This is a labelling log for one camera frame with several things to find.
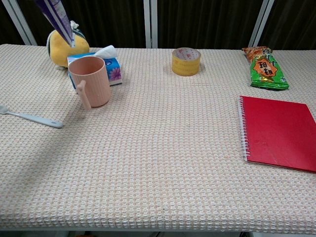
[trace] yellow tape roll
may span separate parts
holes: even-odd
[[[172,52],[171,68],[181,76],[192,76],[198,73],[201,53],[192,48],[178,48]]]

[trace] yellow plush toy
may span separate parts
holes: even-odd
[[[79,25],[71,21],[71,26],[75,33],[75,47],[70,47],[56,30],[51,32],[47,39],[46,46],[51,60],[62,67],[68,67],[68,56],[89,52],[88,42],[82,32],[77,29]]]

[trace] textured tablecloth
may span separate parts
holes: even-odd
[[[123,84],[85,112],[45,47],[0,46],[0,103],[64,123],[0,116],[0,229],[316,234],[316,175],[245,162],[237,113],[246,95],[316,118],[316,51],[274,52],[290,85],[279,92],[249,86],[241,50],[200,50],[192,77],[171,71],[171,52],[118,49]]]

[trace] notebook cover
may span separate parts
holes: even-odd
[[[239,97],[247,161],[316,172],[316,123],[307,105]]]

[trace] curtain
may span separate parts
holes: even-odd
[[[53,27],[33,0],[19,0],[38,45]],[[146,47],[143,0],[62,0],[69,20],[79,24],[90,47]]]
[[[275,0],[258,45],[316,49],[316,1]]]
[[[262,0],[158,0],[158,47],[247,47]]]
[[[0,44],[24,44],[2,1],[0,1],[0,21]]]

